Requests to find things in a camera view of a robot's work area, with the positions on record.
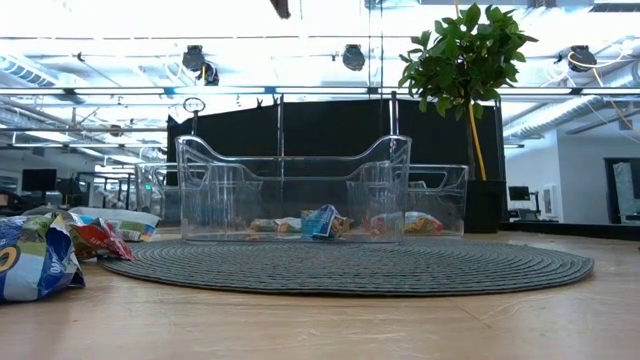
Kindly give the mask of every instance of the white wall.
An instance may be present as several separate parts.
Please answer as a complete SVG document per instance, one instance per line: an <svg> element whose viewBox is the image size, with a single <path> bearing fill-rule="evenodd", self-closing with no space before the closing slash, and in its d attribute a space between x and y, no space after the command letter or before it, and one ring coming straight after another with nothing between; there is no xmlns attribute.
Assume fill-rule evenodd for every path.
<svg viewBox="0 0 640 360"><path fill-rule="evenodd" d="M542 193L546 186L555 185L555 214L541 215L563 221L562 192L560 187L560 163L556 132L545 134L544 139L524 142L523 149L505 150L505 171L507 186L528 186L530 192L539 192L540 208L543 208ZM531 202L509 201L509 208L535 209L535 200Z"/></svg>
<svg viewBox="0 0 640 360"><path fill-rule="evenodd" d="M565 222L608 224L604 159L640 158L640 144L620 134L617 124L578 135L566 135L563 128L558 136Z"/></svg>

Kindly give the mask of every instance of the gray rug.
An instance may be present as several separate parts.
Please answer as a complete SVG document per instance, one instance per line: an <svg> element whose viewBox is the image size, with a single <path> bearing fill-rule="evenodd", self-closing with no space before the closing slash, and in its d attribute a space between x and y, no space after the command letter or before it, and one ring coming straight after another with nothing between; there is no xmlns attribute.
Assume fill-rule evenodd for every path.
<svg viewBox="0 0 640 360"><path fill-rule="evenodd" d="M155 282L262 293L442 296L566 285L593 260L530 246L451 239L404 245L132 244L136 261L103 259Z"/></svg>

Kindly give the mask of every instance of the chip bag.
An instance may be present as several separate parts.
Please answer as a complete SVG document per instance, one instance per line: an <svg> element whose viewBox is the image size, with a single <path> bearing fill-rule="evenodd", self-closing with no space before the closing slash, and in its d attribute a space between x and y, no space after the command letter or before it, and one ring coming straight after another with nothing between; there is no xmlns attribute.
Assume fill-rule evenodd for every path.
<svg viewBox="0 0 640 360"><path fill-rule="evenodd" d="M0 302L33 301L69 286L85 282L62 217L0 218Z"/></svg>

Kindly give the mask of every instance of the clear plastic bin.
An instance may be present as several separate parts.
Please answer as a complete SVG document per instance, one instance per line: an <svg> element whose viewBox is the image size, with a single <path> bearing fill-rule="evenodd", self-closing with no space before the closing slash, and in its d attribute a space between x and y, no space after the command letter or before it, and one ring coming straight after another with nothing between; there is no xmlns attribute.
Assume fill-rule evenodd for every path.
<svg viewBox="0 0 640 360"><path fill-rule="evenodd" d="M464 165L411 164L405 234L462 236L468 175Z"/></svg>
<svg viewBox="0 0 640 360"><path fill-rule="evenodd" d="M352 157L225 157L176 139L187 241L398 242L411 139L386 136ZM332 215L331 205L339 215ZM332 229L309 231L316 216Z"/></svg>
<svg viewBox="0 0 640 360"><path fill-rule="evenodd" d="M180 226L180 189L167 185L167 179L178 178L176 163L136 164L136 202L140 212L156 215L163 226Z"/></svg>

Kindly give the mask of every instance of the wooden tabletop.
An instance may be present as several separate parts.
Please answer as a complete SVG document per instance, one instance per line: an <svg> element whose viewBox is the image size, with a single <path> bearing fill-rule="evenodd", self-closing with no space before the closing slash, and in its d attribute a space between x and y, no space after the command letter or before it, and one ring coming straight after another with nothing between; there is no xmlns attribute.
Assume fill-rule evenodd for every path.
<svg viewBox="0 0 640 360"><path fill-rule="evenodd" d="M89 263L86 289L0 306L0 359L640 359L640 243L499 239L593 257L595 273L516 294L363 299L180 288Z"/></svg>

